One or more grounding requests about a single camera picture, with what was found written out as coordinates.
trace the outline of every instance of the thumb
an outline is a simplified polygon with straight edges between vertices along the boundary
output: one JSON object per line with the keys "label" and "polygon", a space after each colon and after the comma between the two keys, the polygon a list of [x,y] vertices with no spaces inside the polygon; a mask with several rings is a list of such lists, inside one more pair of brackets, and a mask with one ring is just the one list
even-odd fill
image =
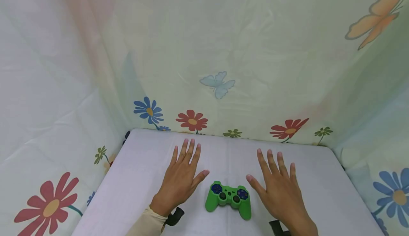
{"label": "thumb", "polygon": [[200,172],[200,173],[193,179],[193,182],[192,182],[193,191],[196,190],[196,187],[207,177],[207,175],[208,175],[209,173],[210,173],[210,172],[209,172],[208,170],[204,170],[204,171]]}
{"label": "thumb", "polygon": [[256,190],[260,198],[263,198],[264,195],[266,194],[266,190],[260,185],[257,179],[255,179],[252,175],[247,175],[246,179],[251,185],[251,187],[253,187],[253,189]]}

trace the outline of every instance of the small green flower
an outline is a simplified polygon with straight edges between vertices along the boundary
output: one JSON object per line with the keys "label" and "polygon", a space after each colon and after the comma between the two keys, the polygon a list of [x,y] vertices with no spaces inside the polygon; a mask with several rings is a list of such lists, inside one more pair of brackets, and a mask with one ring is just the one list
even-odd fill
{"label": "small green flower", "polygon": [[228,130],[228,132],[223,133],[225,137],[241,137],[242,132],[238,129],[234,129],[233,131]]}
{"label": "small green flower", "polygon": [[95,159],[94,164],[98,164],[98,163],[99,163],[99,161],[102,159],[102,156],[105,155],[105,152],[106,152],[106,151],[107,151],[107,150],[105,149],[105,146],[98,148],[98,153],[95,155],[96,159]]}
{"label": "small green flower", "polygon": [[323,137],[329,136],[333,131],[330,130],[330,127],[321,128],[319,131],[315,133],[315,136]]}

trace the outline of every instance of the red flower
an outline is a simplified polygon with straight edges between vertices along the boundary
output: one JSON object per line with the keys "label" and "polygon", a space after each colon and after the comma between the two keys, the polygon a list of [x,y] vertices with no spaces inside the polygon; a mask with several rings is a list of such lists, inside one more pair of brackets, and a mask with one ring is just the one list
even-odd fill
{"label": "red flower", "polygon": [[273,137],[278,137],[279,139],[285,139],[288,137],[288,139],[292,138],[294,134],[301,129],[302,125],[304,125],[310,118],[306,118],[305,120],[301,121],[301,119],[298,120],[286,120],[285,125],[287,128],[280,126],[280,125],[274,125],[271,127],[272,132],[270,134],[273,134]]}
{"label": "red flower", "polygon": [[178,122],[183,122],[180,126],[181,127],[189,127],[189,131],[201,131],[202,128],[207,128],[205,124],[207,124],[207,119],[202,118],[202,113],[197,113],[195,116],[195,112],[193,110],[187,110],[186,114],[178,114],[180,119],[177,119]]}
{"label": "red flower", "polygon": [[62,210],[61,208],[68,207],[73,204],[77,198],[76,193],[65,198],[70,191],[78,183],[78,178],[71,180],[67,187],[64,189],[65,183],[67,183],[70,177],[70,172],[62,175],[58,185],[55,189],[54,195],[54,185],[51,181],[47,181],[40,187],[40,193],[45,199],[45,201],[37,195],[32,196],[28,199],[27,204],[35,209],[23,209],[14,218],[15,223],[23,222],[38,216],[36,220],[27,225],[24,230],[22,230],[18,236],[30,236],[39,227],[36,236],[44,235],[48,225],[50,225],[49,233],[53,234],[57,228],[57,220],[60,223],[65,222],[68,217],[68,212]]}

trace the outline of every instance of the forearm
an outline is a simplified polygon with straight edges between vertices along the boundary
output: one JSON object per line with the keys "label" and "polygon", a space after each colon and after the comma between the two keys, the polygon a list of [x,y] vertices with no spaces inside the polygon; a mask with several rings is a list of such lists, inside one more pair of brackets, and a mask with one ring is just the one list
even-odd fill
{"label": "forearm", "polygon": [[156,214],[148,207],[129,229],[126,236],[159,236],[162,233],[166,219],[166,217]]}

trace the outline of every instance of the green game controller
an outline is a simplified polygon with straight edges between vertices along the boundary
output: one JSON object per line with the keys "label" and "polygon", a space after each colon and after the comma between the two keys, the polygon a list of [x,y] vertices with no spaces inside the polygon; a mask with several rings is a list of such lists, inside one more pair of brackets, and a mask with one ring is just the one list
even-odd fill
{"label": "green game controller", "polygon": [[246,188],[242,185],[232,188],[222,185],[219,181],[215,181],[210,186],[204,206],[207,211],[213,212],[218,205],[224,206],[226,204],[230,204],[234,209],[239,209],[239,213],[244,220],[250,220],[250,194]]}

